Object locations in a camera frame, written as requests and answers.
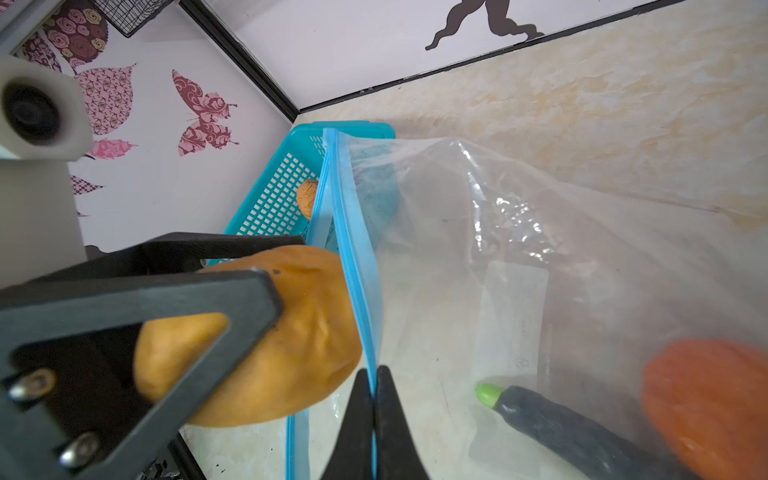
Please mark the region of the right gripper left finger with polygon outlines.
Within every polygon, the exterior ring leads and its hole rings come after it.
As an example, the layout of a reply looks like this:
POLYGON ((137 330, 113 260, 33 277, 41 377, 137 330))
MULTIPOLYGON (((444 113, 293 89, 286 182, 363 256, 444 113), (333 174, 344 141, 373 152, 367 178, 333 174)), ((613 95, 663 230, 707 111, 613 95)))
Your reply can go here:
POLYGON ((322 480, 373 480, 374 401, 368 372, 354 378, 345 415, 322 480))

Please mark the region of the yellow potato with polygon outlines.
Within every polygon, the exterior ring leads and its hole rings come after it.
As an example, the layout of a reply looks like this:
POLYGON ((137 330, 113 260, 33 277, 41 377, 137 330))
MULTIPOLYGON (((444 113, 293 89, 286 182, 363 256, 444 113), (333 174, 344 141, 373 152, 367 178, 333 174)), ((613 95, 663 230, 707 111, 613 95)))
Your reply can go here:
MULTIPOLYGON (((270 275, 283 314, 191 418, 193 425, 230 428, 294 415, 331 395, 360 362, 363 348, 338 254, 289 245, 207 270, 248 269, 270 275)), ((161 400, 227 325, 218 313, 145 323, 133 362, 139 393, 161 400)))

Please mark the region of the aluminium rail left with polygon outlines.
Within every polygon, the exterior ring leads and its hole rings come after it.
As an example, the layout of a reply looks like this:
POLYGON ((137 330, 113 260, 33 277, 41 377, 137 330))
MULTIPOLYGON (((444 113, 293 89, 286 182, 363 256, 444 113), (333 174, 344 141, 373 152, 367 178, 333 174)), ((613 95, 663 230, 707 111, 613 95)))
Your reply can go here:
POLYGON ((12 55, 52 16, 63 0, 1 2, 1 54, 12 55))

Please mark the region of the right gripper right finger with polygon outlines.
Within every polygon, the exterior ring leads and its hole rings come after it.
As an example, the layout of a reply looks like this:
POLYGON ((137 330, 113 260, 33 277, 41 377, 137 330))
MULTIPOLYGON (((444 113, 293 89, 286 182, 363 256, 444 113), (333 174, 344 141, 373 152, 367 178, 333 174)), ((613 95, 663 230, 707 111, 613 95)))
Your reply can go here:
POLYGON ((376 379, 376 479, 429 480, 411 436, 390 369, 385 365, 379 366, 376 379))

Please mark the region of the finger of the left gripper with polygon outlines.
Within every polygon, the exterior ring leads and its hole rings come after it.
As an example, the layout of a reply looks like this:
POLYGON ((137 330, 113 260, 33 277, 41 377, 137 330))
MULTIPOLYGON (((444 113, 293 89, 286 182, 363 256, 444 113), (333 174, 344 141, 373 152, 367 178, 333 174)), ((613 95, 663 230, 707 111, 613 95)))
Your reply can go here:
POLYGON ((83 263, 38 277, 38 282, 96 280, 195 272, 205 260, 233 260, 289 245, 300 236, 238 236, 176 232, 111 253, 86 248, 83 263))
POLYGON ((276 324, 269 275, 245 270, 33 282, 1 293, 1 475, 133 479, 276 324), (224 330, 157 401, 133 378, 141 328, 199 315, 224 330))

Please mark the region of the dark eggplant green stem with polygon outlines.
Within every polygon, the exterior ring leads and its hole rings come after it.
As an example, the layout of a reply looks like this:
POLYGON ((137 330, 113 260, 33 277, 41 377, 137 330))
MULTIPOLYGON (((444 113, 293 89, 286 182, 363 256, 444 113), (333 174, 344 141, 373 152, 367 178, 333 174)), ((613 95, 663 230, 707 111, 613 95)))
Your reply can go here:
POLYGON ((521 387, 481 383, 477 399, 514 430, 589 479, 696 479, 677 460, 655 456, 576 411, 521 387))

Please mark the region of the wrinkled orange walnut toy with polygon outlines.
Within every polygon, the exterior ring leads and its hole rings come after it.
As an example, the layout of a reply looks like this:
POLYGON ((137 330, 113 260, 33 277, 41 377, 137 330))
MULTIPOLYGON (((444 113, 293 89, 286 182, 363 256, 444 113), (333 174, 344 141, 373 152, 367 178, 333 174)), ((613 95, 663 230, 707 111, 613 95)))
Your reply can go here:
POLYGON ((308 179, 296 190, 298 208, 307 220, 312 219, 318 185, 319 182, 316 179, 308 179))

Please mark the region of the clear zip bag blue zipper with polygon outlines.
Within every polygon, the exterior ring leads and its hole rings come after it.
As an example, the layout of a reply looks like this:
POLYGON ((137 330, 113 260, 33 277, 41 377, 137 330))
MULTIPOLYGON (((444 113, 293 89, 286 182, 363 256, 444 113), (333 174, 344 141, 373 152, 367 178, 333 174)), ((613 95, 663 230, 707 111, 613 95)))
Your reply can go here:
POLYGON ((594 191, 460 139, 323 139, 307 241, 341 257, 370 392, 387 366, 430 479, 589 479, 481 383, 685 465, 643 410, 645 367, 681 340, 767 348, 763 221, 594 191), (373 249, 354 169, 384 165, 401 204, 373 249))

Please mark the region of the teal plastic basket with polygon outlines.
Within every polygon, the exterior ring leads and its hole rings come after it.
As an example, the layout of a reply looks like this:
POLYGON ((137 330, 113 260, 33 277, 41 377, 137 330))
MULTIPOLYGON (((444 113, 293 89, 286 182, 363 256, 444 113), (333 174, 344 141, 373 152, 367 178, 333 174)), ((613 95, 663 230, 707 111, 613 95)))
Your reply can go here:
MULTIPOLYGON (((313 199, 325 161, 323 134, 337 129, 349 136, 380 140, 396 138, 387 123, 331 121, 301 124, 292 129, 267 163, 225 233, 244 236, 307 236, 313 199)), ((394 167, 356 167, 357 196, 373 249, 384 244, 385 233, 401 204, 394 167)))

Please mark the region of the orange pumpkin toy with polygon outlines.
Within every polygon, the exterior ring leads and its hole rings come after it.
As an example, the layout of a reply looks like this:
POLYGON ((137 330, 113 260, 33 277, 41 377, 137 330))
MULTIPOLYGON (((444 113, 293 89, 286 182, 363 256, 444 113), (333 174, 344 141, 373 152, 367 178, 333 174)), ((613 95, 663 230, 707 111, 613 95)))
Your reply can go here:
POLYGON ((767 353, 725 340, 669 344, 644 369, 643 410, 703 479, 767 477, 767 353))

